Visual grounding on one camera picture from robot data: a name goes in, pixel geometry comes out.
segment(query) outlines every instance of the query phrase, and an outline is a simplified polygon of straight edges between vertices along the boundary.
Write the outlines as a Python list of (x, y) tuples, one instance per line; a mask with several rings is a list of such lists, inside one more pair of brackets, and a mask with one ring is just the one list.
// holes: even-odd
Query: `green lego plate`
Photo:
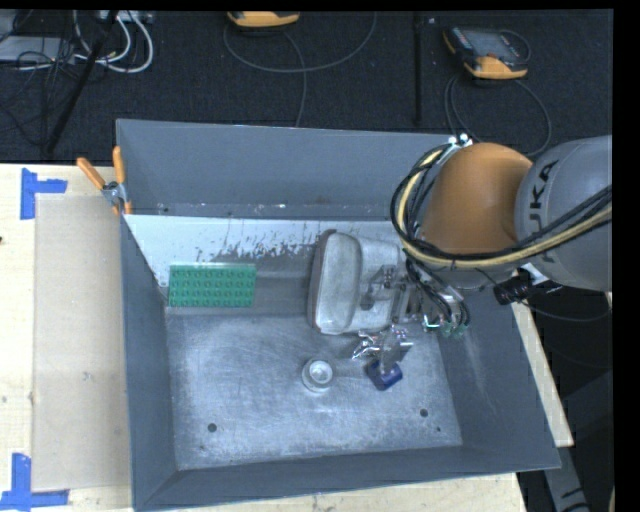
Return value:
[(253, 304), (255, 265), (171, 265), (169, 306), (247, 308)]

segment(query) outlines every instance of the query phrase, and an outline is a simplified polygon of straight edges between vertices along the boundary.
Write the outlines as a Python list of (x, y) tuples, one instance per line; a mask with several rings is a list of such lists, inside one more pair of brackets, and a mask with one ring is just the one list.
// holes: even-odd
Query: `electronic device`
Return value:
[(512, 32), (451, 27), (443, 31), (443, 37), (451, 53), (476, 78), (507, 80), (527, 74), (528, 49), (526, 55), (521, 54)]
[(299, 11), (227, 11), (227, 17), (242, 31), (281, 30), (300, 18)]

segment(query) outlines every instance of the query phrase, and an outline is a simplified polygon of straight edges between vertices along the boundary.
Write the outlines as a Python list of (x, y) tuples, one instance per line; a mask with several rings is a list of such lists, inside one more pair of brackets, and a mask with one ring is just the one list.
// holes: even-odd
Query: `gray plastic container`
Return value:
[[(512, 310), (490, 289), (467, 296), (463, 338), (414, 329), (404, 378), (378, 391), (350, 360), (353, 337), (307, 322), (313, 236), (303, 250), (254, 260), (256, 309), (169, 308), (156, 279), (153, 267), (172, 251), (202, 261), (198, 247), (221, 218), (264, 222), (273, 243), (290, 234), (273, 227), (282, 220), (393, 235), (394, 188), (446, 135), (138, 120), (116, 128), (134, 216), (153, 216), (138, 219), (150, 220), (146, 231), (121, 222), (136, 510), (559, 467)], [(203, 235), (185, 242), (199, 223)], [(323, 393), (301, 379), (315, 357), (335, 369)]]

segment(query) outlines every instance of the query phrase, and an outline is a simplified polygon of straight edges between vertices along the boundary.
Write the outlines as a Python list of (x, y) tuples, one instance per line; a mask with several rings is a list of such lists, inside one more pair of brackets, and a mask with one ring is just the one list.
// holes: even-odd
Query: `bin floor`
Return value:
[[(166, 312), (181, 470), (462, 443), (438, 341), (417, 324), (403, 379), (378, 391), (350, 358), (357, 336), (319, 334), (302, 315)], [(323, 393), (302, 382), (312, 357), (334, 364)]]

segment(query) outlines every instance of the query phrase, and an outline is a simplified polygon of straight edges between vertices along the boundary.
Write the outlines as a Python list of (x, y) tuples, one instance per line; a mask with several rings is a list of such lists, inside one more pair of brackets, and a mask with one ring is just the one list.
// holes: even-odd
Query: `wire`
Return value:
[[(445, 86), (444, 107), (445, 107), (445, 116), (447, 117), (447, 124), (449, 125), (449, 130), (451, 130), (451, 132), (455, 135), (457, 133), (457, 129), (453, 123), (453, 119), (452, 119), (452, 113), (453, 113), (453, 116), (455, 116), (455, 120), (457, 121), (458, 125), (462, 127), (462, 129), (467, 133), (467, 135), (469, 135), (472, 139), (476, 140), (477, 142), (484, 142), (483, 139), (478, 137), (469, 128), (469, 126), (462, 120), (462, 116), (460, 115), (460, 112), (458, 111), (458, 107), (456, 106), (456, 101), (455, 101), (455, 96), (453, 94), (453, 91), (454, 91), (454, 86), (458, 83), (462, 75), (463, 73), (453, 75), (447, 82), (447, 85)], [(542, 111), (542, 114), (545, 119), (546, 136), (545, 136), (544, 142), (537, 149), (523, 153), (525, 156), (535, 156), (539, 153), (542, 153), (549, 146), (549, 142), (551, 141), (551, 133), (552, 133), (551, 117), (549, 116), (549, 112), (547, 108), (542, 103), (542, 100), (527, 85), (525, 85), (522, 80), (511, 80), (511, 82), (514, 82), (516, 85), (520, 86), (522, 89), (524, 89), (524, 91), (527, 94), (529, 94), (529, 96), (533, 98), (533, 100), (540, 107), (540, 110)]]
[[(391, 200), (391, 220), (394, 228), (400, 234), (401, 241), (405, 247), (407, 254), (416, 260), (430, 263), (434, 265), (449, 266), (451, 268), (467, 268), (472, 269), (477, 266), (495, 266), (506, 263), (515, 263), (516, 261), (535, 256), (549, 249), (566, 243), (577, 236), (586, 234), (596, 227), (608, 223), (610, 221), (610, 215), (612, 213), (612, 206), (603, 208), (604, 204), (611, 201), (611, 187), (607, 187), (601, 193), (595, 194), (591, 198), (584, 201), (576, 211), (580, 211), (588, 206), (592, 206), (595, 199), (601, 199), (601, 203), (598, 205), (602, 208), (600, 211), (594, 212), (593, 208), (588, 215), (581, 217), (576, 224), (571, 225), (564, 231), (552, 235), (540, 242), (536, 242), (532, 245), (523, 245), (521, 243), (515, 244), (502, 251), (496, 251), (494, 253), (484, 254), (472, 254), (472, 255), (456, 255), (440, 251), (432, 244), (428, 244), (425, 241), (417, 240), (411, 235), (405, 225), (405, 208), (412, 189), (415, 186), (418, 179), (421, 177), (421, 173), (428, 172), (432, 167), (432, 162), (437, 158), (443, 149), (442, 147), (434, 148), (431, 153), (431, 157), (425, 159), (428, 161), (427, 165), (414, 167), (409, 175), (401, 182), (396, 191), (393, 194)], [(550, 232), (549, 228), (545, 228), (544, 234)], [(535, 236), (529, 237), (529, 241), (540, 238), (543, 233), (536, 233)]]
[[(78, 72), (72, 69), (75, 66), (70, 66), (70, 59), (73, 57), (73, 46), (69, 42), (73, 36), (73, 29), (69, 26), (70, 21), (73, 22), (72, 17), (65, 19), (66, 24), (63, 27), (62, 34), (60, 36), (61, 44), (58, 46), (58, 53), (55, 57), (51, 57), (43, 52), (30, 50), (19, 55), (16, 59), (16, 70), (27, 73), (28, 77), (16, 92), (13, 92), (5, 100), (0, 100), (0, 110), (10, 119), (10, 123), (0, 127), (0, 134), (17, 130), (31, 145), (42, 147), (47, 143), (47, 140), (43, 138), (43, 133), (46, 130), (46, 124), (48, 121), (43, 119), (43, 117), (45, 115), (51, 116), (54, 113), (57, 113), (73, 96), (72, 92), (64, 92), (63, 94), (63, 89), (61, 89), (58, 77), (65, 76), (73, 80), (78, 80), (80, 78)], [(38, 60), (40, 61), (48, 62), (40, 63), (40, 65), (35, 66), (24, 65), (23, 61), (26, 58), (29, 58), (30, 55), (39, 57)], [(41, 70), (45, 69), (47, 70), (46, 74), (42, 74)], [(47, 89), (45, 96), (43, 96), (43, 94), (45, 94), (43, 91), (39, 92), (39, 100), (31, 98), (29, 95), (29, 92), (33, 90), (32, 86), (35, 82), (34, 77), (42, 77), (42, 82), (38, 82), (38, 84)], [(96, 83), (108, 77), (109, 75), (104, 73), (98, 79), (90, 80), (88, 83)], [(33, 103), (34, 101), (40, 101), (43, 105), (43, 110), (36, 115), (32, 115), (26, 119), (18, 119), (18, 117), (11, 111), (11, 107), (17, 105), (18, 102)], [(26, 130), (26, 127), (35, 121), (40, 121), (42, 123), (40, 125), (39, 137), (31, 136)]]
[(424, 295), (431, 299), (431, 301), (438, 307), (440, 312), (443, 313), (447, 318), (447, 321), (452, 323), (453, 312), (451, 311), (451, 307), (449, 306), (449, 304), (447, 304), (447, 302), (440, 295), (438, 295), (436, 291), (431, 288), (431, 286), (429, 286), (420, 278), (420, 274), (418, 274), (418, 271), (413, 265), (414, 262), (411, 259), (407, 258), (407, 260), (405, 261), (405, 266), (407, 268), (407, 274), (409, 275), (410, 279), (418, 285), (419, 290)]
[(558, 349), (555, 345), (552, 345), (549, 342), (545, 341), (543, 343), (543, 345), (545, 347), (547, 347), (549, 350), (551, 350), (551, 352), (555, 352), (556, 354), (558, 354), (562, 358), (566, 359), (567, 361), (570, 361), (570, 362), (575, 363), (577, 365), (584, 366), (586, 368), (594, 368), (596, 370), (610, 370), (612, 368), (612, 365), (591, 363), (591, 362), (588, 362), (588, 361), (584, 361), (582, 359), (578, 359), (577, 357), (570, 356), (564, 350)]
[[(122, 29), (122, 32), (125, 35), (125, 39), (126, 39), (125, 48), (122, 50), (122, 52), (120, 52), (119, 54), (116, 54), (115, 56), (105, 55), (103, 57), (99, 57), (98, 59), (96, 59), (96, 64), (100, 66), (104, 66), (105, 68), (111, 71), (115, 71), (117, 73), (125, 73), (125, 74), (140, 73), (148, 69), (149, 66), (151, 66), (153, 62), (154, 51), (155, 51), (151, 34), (149, 33), (147, 28), (144, 26), (144, 24), (140, 21), (140, 19), (137, 16), (132, 16), (131, 13), (129, 13), (129, 18), (133, 20), (133, 22), (136, 24), (140, 32), (142, 32), (145, 42), (147, 43), (147, 58), (145, 62), (138, 67), (120, 67), (120, 66), (115, 66), (113, 64), (114, 62), (117, 62), (127, 57), (132, 48), (131, 33), (129, 32), (129, 29), (126, 27), (125, 23), (122, 21), (120, 15), (118, 14), (118, 16), (116, 16), (116, 21), (120, 25), (120, 28)], [(91, 48), (89, 44), (85, 41), (84, 37), (82, 36), (82, 31), (80, 30), (80, 23), (78, 22), (78, 11), (76, 9), (73, 10), (73, 28), (82, 47), (85, 49), (85, 51), (90, 52)], [(89, 58), (87, 55), (82, 55), (82, 54), (75, 54), (74, 56), (82, 60), (87, 60)]]
[[(76, 35), (78, 36), (79, 40), (80, 40), (80, 44), (82, 44), (82, 46), (85, 48), (85, 50), (87, 50), (87, 52), (91, 52), (91, 48), (89, 48), (89, 45), (87, 44), (87, 42), (83, 39), (82, 34), (80, 33), (80, 26), (77, 22), (77, 14), (76, 11), (74, 10), (74, 28), (75, 28), (75, 32)], [(118, 22), (118, 24), (120, 25), (120, 28), (122, 29), (123, 34), (125, 35), (125, 39), (126, 39), (126, 43), (125, 43), (125, 47), (124, 50), (122, 50), (122, 52), (120, 52), (119, 55), (115, 55), (114, 57), (110, 57), (110, 56), (104, 56), (104, 57), (100, 57), (98, 59), (96, 59), (96, 62), (99, 63), (104, 63), (107, 65), (113, 63), (113, 62), (117, 62), (121, 59), (123, 59), (124, 57), (126, 57), (129, 54), (129, 51), (131, 50), (131, 34), (129, 33), (129, 29), (126, 27), (126, 25), (124, 24), (124, 22), (120, 19), (120, 17), (116, 17), (116, 21)], [(89, 57), (87, 55), (81, 55), (76, 53), (74, 55), (74, 57), (78, 58), (78, 59), (82, 59), (82, 60), (88, 60)]]
[[(287, 34), (285, 32), (284, 36), (291, 43), (291, 45), (293, 46), (294, 50), (298, 54), (298, 59), (300, 59), (300, 67), (302, 69), (304, 69), (305, 68), (304, 57), (302, 56), (302, 51), (300, 51), (300, 47), (296, 44), (296, 42), (293, 40), (293, 38), (289, 34)], [(307, 72), (305, 71), (304, 73), (302, 73), (302, 98), (300, 99), (300, 107), (298, 108), (298, 116), (296, 117), (296, 122), (295, 122), (295, 125), (294, 125), (296, 127), (300, 126), (300, 120), (302, 119), (302, 112), (304, 111), (304, 102), (305, 102), (306, 98), (307, 98)]]
[(544, 311), (538, 307), (534, 307), (530, 304), (524, 304), (524, 306), (528, 307), (531, 311), (533, 311), (534, 313), (539, 313), (543, 316), (547, 316), (549, 318), (554, 318), (556, 320), (562, 320), (564, 322), (595, 322), (597, 320), (601, 320), (603, 318), (606, 318), (607, 316), (613, 314), (613, 310), (609, 309), (607, 311), (605, 311), (604, 313), (601, 313), (599, 315), (596, 316), (592, 316), (592, 317), (588, 317), (588, 318), (572, 318), (572, 317), (567, 317), (567, 316), (562, 316), (562, 315), (555, 315), (553, 313), (549, 313), (548, 311)]
[(240, 55), (238, 55), (233, 50), (233, 48), (231, 48), (231, 45), (229, 44), (229, 40), (228, 40), (228, 35), (227, 35), (228, 32), (229, 32), (229, 25), (225, 25), (224, 31), (222, 33), (222, 39), (224, 41), (224, 44), (225, 44), (227, 50), (229, 50), (229, 53), (231, 55), (233, 55), (236, 59), (238, 59), (240, 62), (242, 62), (243, 64), (246, 64), (247, 66), (250, 66), (250, 67), (255, 68), (255, 69), (259, 69), (261, 71), (270, 71), (272, 73), (307, 73), (307, 72), (310, 72), (310, 71), (320, 71), (322, 69), (328, 69), (328, 68), (337, 66), (338, 64), (342, 64), (343, 62), (346, 62), (347, 60), (349, 60), (352, 57), (354, 57), (360, 50), (362, 50), (364, 45), (369, 42), (369, 39), (371, 39), (371, 36), (373, 35), (373, 32), (374, 32), (374, 30), (376, 28), (377, 19), (378, 19), (378, 13), (374, 11), (373, 18), (372, 18), (372, 21), (371, 21), (371, 28), (369, 29), (369, 33), (365, 36), (363, 41), (360, 43), (360, 45), (355, 50), (353, 50), (347, 56), (342, 57), (341, 59), (338, 59), (338, 60), (336, 60), (334, 62), (329, 62), (328, 64), (322, 64), (320, 66), (302, 67), (302, 68), (271, 68), (271, 67), (267, 67), (267, 66), (261, 66), (259, 64), (255, 64), (255, 63), (250, 62), (247, 59), (241, 57)]

